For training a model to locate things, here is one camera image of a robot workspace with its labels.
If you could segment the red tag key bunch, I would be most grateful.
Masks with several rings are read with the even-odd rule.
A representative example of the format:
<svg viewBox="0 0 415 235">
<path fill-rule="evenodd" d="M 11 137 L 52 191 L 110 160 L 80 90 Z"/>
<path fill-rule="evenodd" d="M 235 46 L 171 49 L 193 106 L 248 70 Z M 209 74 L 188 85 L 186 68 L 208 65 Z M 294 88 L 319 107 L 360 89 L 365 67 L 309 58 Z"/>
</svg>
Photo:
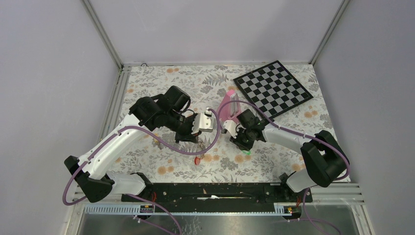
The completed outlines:
<svg viewBox="0 0 415 235">
<path fill-rule="evenodd" d="M 205 157 L 205 151 L 199 151 L 198 154 L 194 158 L 194 164 L 199 165 L 202 161 L 202 159 Z"/>
</svg>

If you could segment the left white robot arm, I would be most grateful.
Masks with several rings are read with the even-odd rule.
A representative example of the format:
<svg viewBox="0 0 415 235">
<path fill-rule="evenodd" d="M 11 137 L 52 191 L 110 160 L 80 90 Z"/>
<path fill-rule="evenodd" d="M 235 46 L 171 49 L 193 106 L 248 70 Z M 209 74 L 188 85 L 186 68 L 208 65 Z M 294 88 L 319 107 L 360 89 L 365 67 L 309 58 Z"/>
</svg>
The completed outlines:
<svg viewBox="0 0 415 235">
<path fill-rule="evenodd" d="M 190 96 L 177 86 L 166 93 L 139 98 L 120 124 L 90 152 L 69 156 L 64 164 L 85 198 L 99 202 L 110 194 L 133 194 L 146 201 L 152 189 L 138 174 L 109 173 L 109 168 L 133 143 L 150 135 L 153 130 L 166 127 L 176 133 L 176 142 L 196 142 L 201 133 L 200 124 L 207 120 L 202 114 L 185 117 Z"/>
</svg>

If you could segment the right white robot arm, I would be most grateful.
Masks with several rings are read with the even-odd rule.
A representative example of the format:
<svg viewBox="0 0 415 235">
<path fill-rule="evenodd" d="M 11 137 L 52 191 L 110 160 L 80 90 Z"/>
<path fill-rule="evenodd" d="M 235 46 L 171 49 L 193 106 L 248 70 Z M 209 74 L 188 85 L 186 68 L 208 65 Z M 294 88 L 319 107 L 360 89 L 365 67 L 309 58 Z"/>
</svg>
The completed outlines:
<svg viewBox="0 0 415 235">
<path fill-rule="evenodd" d="M 259 119 L 251 110 L 238 115 L 239 123 L 224 123 L 231 134 L 230 141 L 243 151 L 252 149 L 256 141 L 276 143 L 302 155 L 305 169 L 296 170 L 283 180 L 280 194 L 288 202 L 299 197 L 300 191 L 318 185 L 328 187 L 346 172 L 350 162 L 334 136 L 325 130 L 310 136 L 297 130 L 279 126 L 267 119 Z"/>
</svg>

